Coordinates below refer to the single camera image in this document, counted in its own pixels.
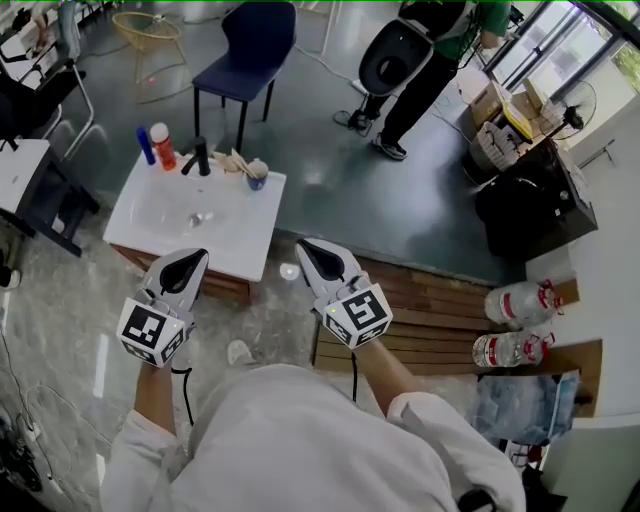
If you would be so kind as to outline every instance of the white cap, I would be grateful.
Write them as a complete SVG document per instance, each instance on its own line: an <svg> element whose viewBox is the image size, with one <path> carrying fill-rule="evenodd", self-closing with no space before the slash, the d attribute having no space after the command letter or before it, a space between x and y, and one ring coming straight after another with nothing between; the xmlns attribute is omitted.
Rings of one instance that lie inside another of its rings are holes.
<svg viewBox="0 0 640 512"><path fill-rule="evenodd" d="M149 130L151 140L156 144L160 144L169 138L169 128L164 123L156 123Z"/></svg>
<svg viewBox="0 0 640 512"><path fill-rule="evenodd" d="M269 172L269 167L267 166L267 164L265 164L259 158L254 159L253 162L247 165L247 167L249 167L249 170L255 175L256 178L262 178Z"/></svg>

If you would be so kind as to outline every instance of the small cup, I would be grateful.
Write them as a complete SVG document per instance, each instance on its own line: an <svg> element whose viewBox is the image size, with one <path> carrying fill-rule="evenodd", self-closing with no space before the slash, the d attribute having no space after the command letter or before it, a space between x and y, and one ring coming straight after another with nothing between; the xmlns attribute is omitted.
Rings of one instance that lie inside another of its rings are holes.
<svg viewBox="0 0 640 512"><path fill-rule="evenodd" d="M267 181L268 174L265 174L262 178L252 178L247 174L247 183L251 190L260 190L264 187L264 182Z"/></svg>
<svg viewBox="0 0 640 512"><path fill-rule="evenodd" d="M252 178L247 174L247 183L251 190L260 190L264 187L264 182L267 181L267 176L269 176L269 168L267 165L258 160L257 158L247 165L249 170L254 176L258 176L257 178Z"/></svg>

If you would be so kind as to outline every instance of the fan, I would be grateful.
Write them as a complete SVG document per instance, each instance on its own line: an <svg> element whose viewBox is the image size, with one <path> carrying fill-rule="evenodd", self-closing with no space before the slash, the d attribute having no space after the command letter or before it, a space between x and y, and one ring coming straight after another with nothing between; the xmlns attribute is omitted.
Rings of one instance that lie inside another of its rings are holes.
<svg viewBox="0 0 640 512"><path fill-rule="evenodd" d="M577 82L563 96L544 104L539 117L540 131L549 139L568 139L587 126L596 105L593 86L588 82Z"/></svg>

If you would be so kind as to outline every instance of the drain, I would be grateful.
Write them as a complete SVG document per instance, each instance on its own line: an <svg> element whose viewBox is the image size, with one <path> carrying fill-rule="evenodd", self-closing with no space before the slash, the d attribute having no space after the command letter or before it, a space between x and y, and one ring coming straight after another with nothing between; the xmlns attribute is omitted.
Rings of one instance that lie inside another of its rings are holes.
<svg viewBox="0 0 640 512"><path fill-rule="evenodd" d="M200 224L202 224L203 220L204 217L201 213L194 213L192 215L189 215L189 227L197 228Z"/></svg>

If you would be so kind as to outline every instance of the sneaker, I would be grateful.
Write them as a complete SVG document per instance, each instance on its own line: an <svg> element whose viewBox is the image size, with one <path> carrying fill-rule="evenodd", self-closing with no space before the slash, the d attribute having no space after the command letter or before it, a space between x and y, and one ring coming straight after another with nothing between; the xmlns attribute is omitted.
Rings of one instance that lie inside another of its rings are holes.
<svg viewBox="0 0 640 512"><path fill-rule="evenodd" d="M369 134L374 119L369 119L363 112L356 111L353 115L346 110L341 110L333 115L333 120L340 126L357 131L363 137Z"/></svg>
<svg viewBox="0 0 640 512"><path fill-rule="evenodd" d="M404 160L405 158L407 158L407 152L402 148L400 144L398 144L397 142L389 144L388 142L384 142L382 140L382 132L380 132L376 136L376 138L371 141L371 144L373 144L373 147L378 151L383 152L385 155L393 158L394 160Z"/></svg>
<svg viewBox="0 0 640 512"><path fill-rule="evenodd" d="M11 277L9 278L9 284L7 284L7 286L0 286L0 291L15 290L18 286L20 286L21 280L22 273L19 270L13 270L11 272Z"/></svg>
<svg viewBox="0 0 640 512"><path fill-rule="evenodd" d="M256 364L251 350L242 340L233 340L227 347L227 362L229 366L250 366Z"/></svg>

